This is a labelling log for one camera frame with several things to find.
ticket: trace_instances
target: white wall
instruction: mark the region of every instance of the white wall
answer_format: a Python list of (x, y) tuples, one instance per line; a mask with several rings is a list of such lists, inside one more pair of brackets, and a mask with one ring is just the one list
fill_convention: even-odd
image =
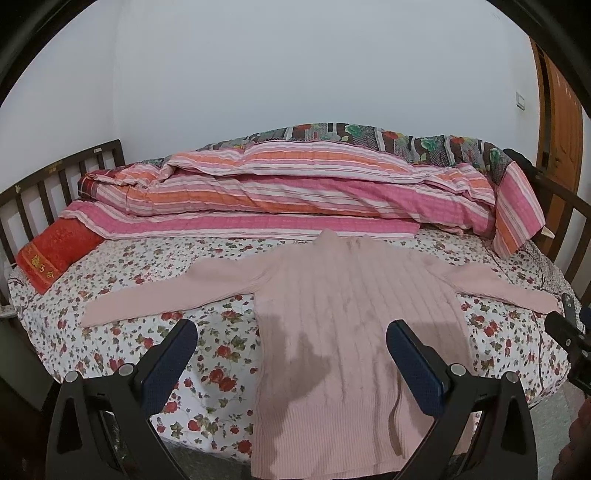
[[(84, 10), (43, 48), (8, 94), (0, 107), (0, 192), (53, 161), (115, 137), (113, 59), (120, 9), (120, 0), (99, 0)], [(45, 222), (37, 207), (35, 222), (41, 224), (33, 225), (35, 231)], [(15, 210), (3, 208), (0, 218), (18, 248), (26, 237), (13, 229), (19, 223)], [(0, 247), (0, 286), (4, 260)]]
[(529, 39), (485, 0), (126, 0), (114, 85), (129, 161), (315, 121), (537, 155)]
[[(591, 119), (583, 111), (583, 165), (581, 167), (581, 177), (579, 181), (579, 191), (577, 193), (585, 202), (591, 203)], [(566, 271), (569, 266), (577, 243), (583, 232), (585, 219), (579, 212), (573, 213), (569, 229), (564, 237), (563, 246), (556, 257), (556, 264), (562, 271)], [(587, 249), (587, 254), (579, 268), (579, 272), (573, 281), (574, 292), (581, 296), (587, 285), (591, 281), (591, 245)]]

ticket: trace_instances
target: pink sweater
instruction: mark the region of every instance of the pink sweater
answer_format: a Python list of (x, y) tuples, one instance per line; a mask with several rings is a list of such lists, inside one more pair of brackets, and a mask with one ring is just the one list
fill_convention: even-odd
[(176, 278), (109, 293), (87, 305), (82, 325), (254, 293), (262, 365), (253, 476), (350, 478), (401, 469), (431, 425), (386, 348), (390, 321), (406, 320), (446, 362), (471, 364), (456, 292), (558, 309), (553, 296), (510, 285), (485, 265), (452, 266), (324, 231), (310, 244), (204, 258)]

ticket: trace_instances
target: floral bed sheet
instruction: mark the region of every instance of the floral bed sheet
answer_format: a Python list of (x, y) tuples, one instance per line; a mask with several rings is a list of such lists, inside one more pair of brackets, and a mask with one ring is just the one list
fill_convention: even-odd
[[(47, 370), (59, 381), (71, 370), (87, 377), (109, 375), (138, 362), (178, 319), (194, 321), (199, 344), (163, 411), (151, 417), (165, 439), (247, 462), (261, 344), (253, 296), (238, 295), (186, 312), (169, 312), (111, 325), (80, 328), (84, 304), (111, 290), (174, 277), (197, 257), (237, 258), (287, 240), (146, 238), (105, 241), (72, 265), (40, 296), (22, 271), (9, 279), (12, 302)], [(490, 242), (422, 228), (413, 239), (388, 241), (416, 248), (451, 264), (482, 262), (526, 288), (574, 296), (562, 273), (533, 243), (500, 260)], [(498, 377), (517, 371), (530, 405), (566, 381), (566, 353), (544, 333), (544, 317), (496, 301), (458, 295), (470, 332), (466, 339), (474, 374)]]

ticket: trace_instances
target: floor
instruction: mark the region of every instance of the floor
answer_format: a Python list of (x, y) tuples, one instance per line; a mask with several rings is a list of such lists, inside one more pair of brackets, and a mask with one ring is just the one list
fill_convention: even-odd
[[(537, 453), (538, 480), (550, 480), (558, 453), (569, 442), (569, 427), (583, 404), (583, 393), (571, 384), (531, 410)], [(242, 466), (205, 453), (170, 446), (178, 464), (191, 480), (244, 480)]]

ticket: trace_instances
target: metal screw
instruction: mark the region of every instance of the metal screw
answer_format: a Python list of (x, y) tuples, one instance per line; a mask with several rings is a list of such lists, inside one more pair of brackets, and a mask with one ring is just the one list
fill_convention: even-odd
[(450, 370), (452, 371), (452, 373), (454, 375), (457, 375), (458, 377), (462, 377), (462, 376), (466, 375), (466, 367), (464, 367), (461, 364), (453, 364), (450, 367)]
[(68, 383), (72, 383), (74, 380), (76, 380), (76, 378), (78, 378), (78, 372), (76, 370), (72, 370), (71, 372), (68, 372), (64, 380)]
[(519, 381), (519, 375), (517, 375), (515, 372), (507, 372), (506, 377), (511, 383), (517, 383)]
[(119, 375), (121, 375), (122, 377), (127, 377), (128, 375), (131, 375), (134, 372), (134, 366), (132, 364), (123, 364), (119, 367), (119, 370), (117, 370), (119, 372)]

